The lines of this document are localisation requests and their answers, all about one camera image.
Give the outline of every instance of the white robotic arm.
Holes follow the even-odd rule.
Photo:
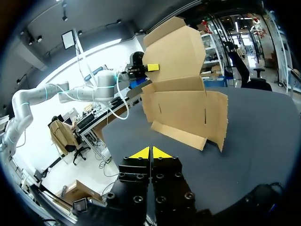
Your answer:
[[[69,101],[83,102],[107,102],[114,98],[114,86],[119,79],[114,71],[104,70],[96,75],[97,87],[81,86],[69,89],[69,83],[46,84],[43,87],[19,90],[12,98],[12,106],[15,117],[8,122],[6,131],[2,136],[0,152],[7,152],[7,156],[12,156],[16,152],[16,144],[22,133],[30,126],[33,121],[31,105],[37,105],[59,95],[61,103]]]

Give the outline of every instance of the cardboard box on floor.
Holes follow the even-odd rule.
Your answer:
[[[65,202],[72,205],[72,203],[76,200],[82,199],[82,198],[89,198],[92,197],[96,200],[101,201],[102,197],[99,193],[93,191],[92,189],[85,186],[83,183],[79,182],[78,180],[75,180],[75,182],[68,186],[68,189],[62,198]],[[66,204],[60,201],[59,199],[55,200],[56,203],[60,204],[65,208]]]
[[[153,83],[141,94],[151,128],[199,150],[209,139],[222,151],[228,97],[205,90],[199,76],[206,56],[200,33],[173,17],[148,34],[144,44],[143,64],[160,66],[147,73]]]

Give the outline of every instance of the ceiling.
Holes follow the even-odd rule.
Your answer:
[[[11,14],[16,9],[13,6],[21,4],[19,1],[13,4],[14,1],[11,0]],[[9,105],[12,95],[18,89],[28,89],[27,84],[30,88],[35,87],[54,69],[74,57],[75,51],[63,48],[61,35],[67,31],[73,28],[77,31],[82,30],[83,34],[79,38],[84,50],[88,50],[115,37],[129,39],[140,29],[146,31],[175,10],[191,2],[199,4],[200,0],[40,0],[36,2],[34,7],[21,17],[26,7],[30,6],[29,3],[25,4],[22,1],[24,8],[17,7],[19,14],[15,14],[18,26],[11,23],[15,33],[11,45],[7,45],[8,49],[0,62],[2,63],[0,106]],[[63,2],[67,4],[65,8],[62,7]],[[62,19],[64,9],[68,17],[66,22]],[[7,15],[7,19],[14,18],[9,13]],[[119,19],[122,23],[112,24]],[[40,35],[42,41],[38,43],[37,37]],[[30,37],[33,37],[34,42],[29,46]],[[28,82],[23,79],[20,85],[17,85],[16,80],[22,78],[24,74],[27,74]],[[5,111],[1,107],[0,115]]]

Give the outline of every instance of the chair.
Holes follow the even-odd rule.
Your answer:
[[[73,159],[74,165],[76,165],[75,160],[78,156],[81,156],[83,160],[86,160],[86,158],[82,156],[81,152],[89,149],[89,147],[84,148],[80,137],[76,137],[67,125],[56,120],[50,124],[49,128],[52,140],[65,155],[76,151]]]
[[[265,72],[263,68],[254,68],[253,70],[257,72],[257,78],[260,78],[260,72]]]
[[[66,150],[68,152],[73,152],[75,151],[74,153],[74,158],[73,158],[73,164],[76,166],[77,164],[75,163],[75,160],[77,159],[78,156],[80,156],[83,160],[87,160],[81,153],[87,149],[90,149],[90,147],[86,147],[84,148],[83,147],[83,144],[80,140],[80,137],[77,137],[76,138],[76,141],[78,142],[78,146],[75,146],[75,145],[66,145]]]
[[[265,79],[261,78],[250,78],[250,72],[245,65],[245,63],[242,61],[242,59],[239,57],[237,52],[228,52],[229,57],[231,58],[233,64],[237,68],[240,76],[241,76],[241,88],[248,88],[248,89],[262,89],[266,91],[272,91],[272,87],[266,82]],[[255,68],[255,71],[257,71],[257,76],[260,76],[260,72],[262,72],[264,69],[261,68]]]

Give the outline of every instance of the desk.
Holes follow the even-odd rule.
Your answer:
[[[114,105],[111,110],[113,112],[118,111],[119,109],[121,109],[122,107],[124,107],[125,104],[123,103],[123,101],[119,102],[118,104]],[[88,123],[85,127],[83,127],[82,129],[78,130],[78,134],[81,136],[81,138],[88,144],[88,146],[96,153],[98,154],[104,161],[109,161],[110,159],[110,155],[103,155],[102,151],[105,149],[105,143],[100,140],[92,131],[92,129],[97,126],[100,122],[102,122],[103,120],[105,120],[106,118],[108,118],[110,115],[112,114],[112,112],[110,110],[106,110],[104,109],[102,111],[102,113],[96,117],[92,122]],[[95,146],[93,145],[90,140],[87,138],[87,135],[93,137],[95,140],[100,140],[101,143],[99,146]]]
[[[141,104],[127,120],[115,120],[103,136],[116,165],[146,146],[178,156],[183,175],[196,194],[196,208],[213,214],[236,203],[261,183],[287,184],[301,148],[296,106],[284,94],[257,89],[215,88],[228,95],[228,130],[223,152],[207,142],[201,152],[151,130]],[[154,193],[148,191],[148,215],[154,219]]]

